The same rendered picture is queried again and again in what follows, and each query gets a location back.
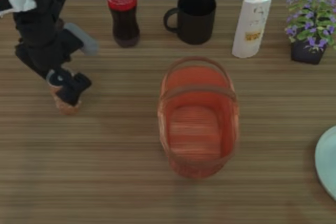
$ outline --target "figurine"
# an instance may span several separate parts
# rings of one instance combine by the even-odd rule
[[[21,38],[15,55],[47,81],[56,107],[73,115],[80,106],[80,95],[91,86],[82,73],[73,74],[62,65],[80,49],[95,55],[97,42],[73,23],[59,17],[66,0],[0,0],[0,16],[13,13]]]

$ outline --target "wooden surface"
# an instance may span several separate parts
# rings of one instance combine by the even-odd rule
[[[332,224],[336,203],[314,170],[314,147],[336,124],[336,57],[289,59],[287,11],[274,2],[260,53],[230,51],[240,1],[219,2],[213,38],[189,46],[163,28],[176,1],[140,1],[141,42],[120,49],[105,1],[69,1],[62,17],[98,39],[96,57],[70,66],[93,80],[75,117],[54,108],[46,84],[13,54],[12,18],[0,20],[1,224]],[[194,182],[169,168],[156,104],[167,66],[205,56],[239,95],[241,147],[217,175]]]

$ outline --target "soda bottle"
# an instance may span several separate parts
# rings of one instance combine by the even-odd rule
[[[107,0],[113,18],[113,37],[120,47],[135,46],[140,38],[137,0]]]

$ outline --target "red basket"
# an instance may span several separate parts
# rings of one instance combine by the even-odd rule
[[[192,61],[202,65],[182,66]],[[208,177],[233,156],[237,97],[227,72],[215,61],[189,57],[173,63],[161,83],[158,117],[160,141],[179,175]]]

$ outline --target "white lotion bottle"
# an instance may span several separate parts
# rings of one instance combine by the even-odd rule
[[[243,0],[232,54],[249,58],[259,51],[272,0]]]

